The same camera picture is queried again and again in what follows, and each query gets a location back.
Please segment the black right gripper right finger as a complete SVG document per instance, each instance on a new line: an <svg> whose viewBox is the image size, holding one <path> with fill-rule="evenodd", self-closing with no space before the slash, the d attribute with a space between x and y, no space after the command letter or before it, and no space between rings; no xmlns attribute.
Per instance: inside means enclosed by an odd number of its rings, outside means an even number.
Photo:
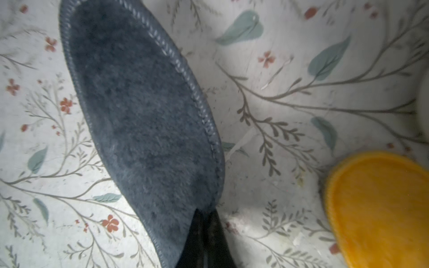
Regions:
<svg viewBox="0 0 429 268"><path fill-rule="evenodd" d="M216 210L209 214L205 223L204 239L208 268L236 268Z"/></svg>

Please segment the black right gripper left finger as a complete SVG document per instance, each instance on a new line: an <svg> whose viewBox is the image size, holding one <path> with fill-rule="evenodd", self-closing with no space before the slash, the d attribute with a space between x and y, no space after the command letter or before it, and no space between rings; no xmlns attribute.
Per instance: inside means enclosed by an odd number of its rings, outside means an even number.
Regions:
<svg viewBox="0 0 429 268"><path fill-rule="evenodd" d="M188 236L176 268L204 267L204 218L195 210Z"/></svg>

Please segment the dark grey insole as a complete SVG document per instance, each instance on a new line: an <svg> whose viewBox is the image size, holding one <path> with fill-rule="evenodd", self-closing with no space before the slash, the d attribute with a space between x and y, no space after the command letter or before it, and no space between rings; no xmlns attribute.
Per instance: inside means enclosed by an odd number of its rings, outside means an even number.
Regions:
<svg viewBox="0 0 429 268"><path fill-rule="evenodd" d="M195 210L221 198L225 158L187 61L140 1L62 1L61 41L98 155L175 268Z"/></svg>

